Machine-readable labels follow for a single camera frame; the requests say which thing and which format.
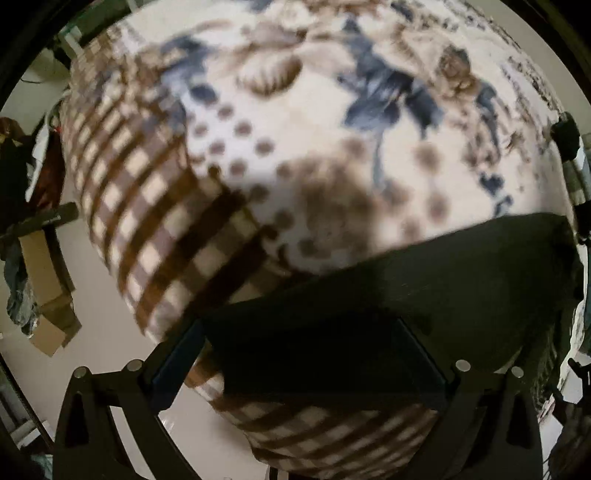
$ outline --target cardboard box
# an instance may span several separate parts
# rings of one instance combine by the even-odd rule
[[[53,356],[77,332],[79,322],[71,306],[72,295],[56,271],[45,232],[33,232],[19,241],[40,313],[30,341],[44,354]]]

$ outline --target dark green fabric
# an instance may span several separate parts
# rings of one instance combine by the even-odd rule
[[[490,372],[524,345],[524,361],[528,348],[538,356],[547,351],[549,329],[555,331],[558,357],[564,358],[573,312],[583,298],[582,275],[566,218],[546,213],[503,217],[225,307],[203,323],[225,388],[234,394],[252,394],[252,385],[261,394],[273,393],[279,376],[281,385],[288,378],[302,382],[306,377],[300,362],[307,355],[305,341],[299,355],[294,348],[280,355],[280,349],[262,346],[281,345],[298,330],[371,309],[404,319],[444,358],[465,359]],[[347,328],[356,329],[362,339],[363,317]],[[348,358],[355,351],[334,348],[329,330],[322,335],[326,350],[316,364],[342,358],[343,368],[351,365]],[[314,375],[314,362],[306,364]],[[332,364],[337,368],[339,363]],[[537,359],[528,366],[533,381],[543,368]],[[387,368],[380,374],[391,380]],[[374,381],[379,386],[380,376]]]

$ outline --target metal screw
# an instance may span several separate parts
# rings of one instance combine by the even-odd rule
[[[470,362],[468,360],[458,360],[456,362],[456,368],[460,372],[469,372],[472,366],[470,365]]]
[[[129,362],[125,368],[130,372],[137,372],[143,366],[143,362],[141,360],[135,359]]]
[[[517,378],[523,378],[523,376],[525,375],[525,372],[521,367],[513,367],[511,369],[511,373],[515,375]]]
[[[88,369],[86,367],[78,367],[74,370],[74,376],[76,378],[82,378],[88,373]]]

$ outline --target floor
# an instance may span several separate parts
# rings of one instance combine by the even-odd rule
[[[591,106],[566,68],[540,37],[499,0],[472,0],[492,15],[514,36],[534,61],[546,72],[565,107],[572,111],[583,132],[591,131]],[[19,82],[2,109],[3,116],[15,118],[31,132],[45,109],[67,83],[67,72],[42,53],[23,77],[40,85]],[[64,199],[71,198],[67,184]],[[93,372],[121,369],[132,358],[145,358],[153,349],[144,338],[119,297],[87,237],[81,220],[58,230],[66,264],[76,291],[74,309],[82,330],[66,349],[49,359],[33,347],[0,308],[0,351],[42,419],[55,427],[61,402],[73,370],[85,365]],[[0,282],[0,305],[8,292]],[[575,400],[577,382],[569,379],[567,398]],[[138,473],[152,478],[122,415],[116,412],[122,438]],[[197,394],[184,388],[162,416],[166,429],[204,480],[262,480],[265,466],[257,462],[240,432],[218,417]],[[543,427],[544,458],[556,441],[560,427],[549,422]]]

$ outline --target seashell print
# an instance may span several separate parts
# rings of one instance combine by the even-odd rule
[[[252,93],[269,96],[288,88],[301,69],[301,60],[289,51],[261,51],[253,54],[240,68],[236,82]]]

